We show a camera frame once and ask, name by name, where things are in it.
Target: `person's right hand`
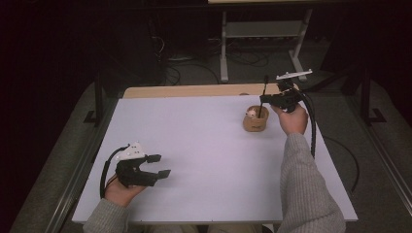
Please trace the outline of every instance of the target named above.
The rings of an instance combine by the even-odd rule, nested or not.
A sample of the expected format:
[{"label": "person's right hand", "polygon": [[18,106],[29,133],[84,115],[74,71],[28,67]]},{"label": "person's right hand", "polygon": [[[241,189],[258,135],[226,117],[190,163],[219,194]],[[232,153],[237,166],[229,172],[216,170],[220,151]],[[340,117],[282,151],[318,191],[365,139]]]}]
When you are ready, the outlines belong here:
[{"label": "person's right hand", "polygon": [[295,110],[291,113],[286,113],[275,106],[270,107],[278,115],[281,127],[287,135],[290,135],[291,133],[305,133],[308,124],[308,114],[299,104],[296,104]]}]

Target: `hand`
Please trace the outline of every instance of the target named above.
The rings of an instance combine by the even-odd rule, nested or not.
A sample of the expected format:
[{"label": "hand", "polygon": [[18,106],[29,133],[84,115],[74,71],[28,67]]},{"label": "hand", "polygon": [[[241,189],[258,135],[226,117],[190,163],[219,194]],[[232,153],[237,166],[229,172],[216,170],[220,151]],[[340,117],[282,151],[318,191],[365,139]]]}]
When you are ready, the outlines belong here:
[{"label": "hand", "polygon": [[299,104],[296,104],[294,111],[289,114],[278,107],[270,107],[278,115],[281,122],[281,127],[287,135],[290,135],[291,133],[305,133],[306,126],[308,124],[308,115],[306,110]]},{"label": "hand", "polygon": [[127,207],[131,200],[145,190],[145,186],[125,187],[119,182],[118,176],[114,175],[107,181],[105,198],[119,206]]}]

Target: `person's left hand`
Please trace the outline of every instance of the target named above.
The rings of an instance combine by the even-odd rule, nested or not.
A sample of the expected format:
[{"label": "person's left hand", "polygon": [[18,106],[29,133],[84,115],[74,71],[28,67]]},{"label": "person's left hand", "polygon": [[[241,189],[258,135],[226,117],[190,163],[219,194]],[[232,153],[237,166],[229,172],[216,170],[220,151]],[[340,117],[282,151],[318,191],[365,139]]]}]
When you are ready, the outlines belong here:
[{"label": "person's left hand", "polygon": [[125,187],[119,182],[118,176],[112,176],[106,185],[105,198],[119,206],[127,207],[131,200],[145,190],[145,186]]}]

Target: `metal rack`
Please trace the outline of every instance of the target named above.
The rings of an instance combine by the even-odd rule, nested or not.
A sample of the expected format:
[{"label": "metal rack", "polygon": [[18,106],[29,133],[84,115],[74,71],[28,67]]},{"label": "metal rack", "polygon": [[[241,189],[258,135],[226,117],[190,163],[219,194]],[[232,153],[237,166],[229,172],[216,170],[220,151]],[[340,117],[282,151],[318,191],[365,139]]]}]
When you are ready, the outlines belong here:
[{"label": "metal rack", "polygon": [[[289,51],[293,67],[296,72],[303,72],[299,61],[299,52],[309,25],[312,9],[306,11],[303,20],[284,21],[240,21],[227,22],[226,12],[222,20],[222,53],[221,53],[221,81],[229,81],[226,61],[226,38],[251,38],[251,37],[296,37],[297,43]],[[301,82],[306,82],[306,76],[299,76]]]}]

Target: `gray floor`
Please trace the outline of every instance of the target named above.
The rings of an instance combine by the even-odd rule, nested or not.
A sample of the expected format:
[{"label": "gray floor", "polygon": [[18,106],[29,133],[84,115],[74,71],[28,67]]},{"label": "gray floor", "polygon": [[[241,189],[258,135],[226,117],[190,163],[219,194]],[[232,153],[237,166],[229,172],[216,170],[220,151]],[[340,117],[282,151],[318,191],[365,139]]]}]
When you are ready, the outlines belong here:
[{"label": "gray floor", "polygon": [[[261,83],[264,75],[274,78],[285,72],[293,72],[287,51],[293,42],[279,43],[264,53],[245,53],[234,50],[231,58],[248,62],[257,59],[257,55],[267,57],[251,65],[240,64],[231,59],[228,61],[229,83]],[[308,82],[296,82],[300,88],[309,87],[330,75],[320,71],[328,42],[305,42],[300,60],[304,69],[312,69],[313,75],[308,76]],[[219,55],[213,55],[207,60],[188,60],[179,62],[181,74],[180,84],[215,84],[216,75],[220,73]],[[175,70],[169,70],[173,76]],[[379,109],[386,123],[373,123],[366,127],[359,118],[359,94],[344,96],[339,89],[344,80],[339,80],[325,87],[322,91],[310,94],[316,111],[316,120],[325,136],[327,148],[338,170],[351,201],[359,216],[356,222],[347,223],[347,232],[410,232],[412,218],[399,197],[393,183],[386,172],[373,140],[370,130],[379,138],[384,148],[389,152],[395,167],[403,176],[405,182],[412,186],[412,169],[410,168],[412,154],[412,130],[402,116],[394,108],[390,97],[381,86],[372,83],[371,108]],[[88,111],[94,108],[93,85],[85,90],[73,114],[63,129],[49,160],[22,207],[12,232],[45,232],[48,228],[54,210],[61,203],[64,193],[77,162],[86,149],[91,135],[96,131],[93,124],[83,123]],[[345,146],[357,158],[360,164],[359,183],[352,193],[351,187],[356,178],[356,165]],[[71,221],[71,215],[76,208],[73,203],[64,224],[54,232],[82,232],[80,224]]]}]

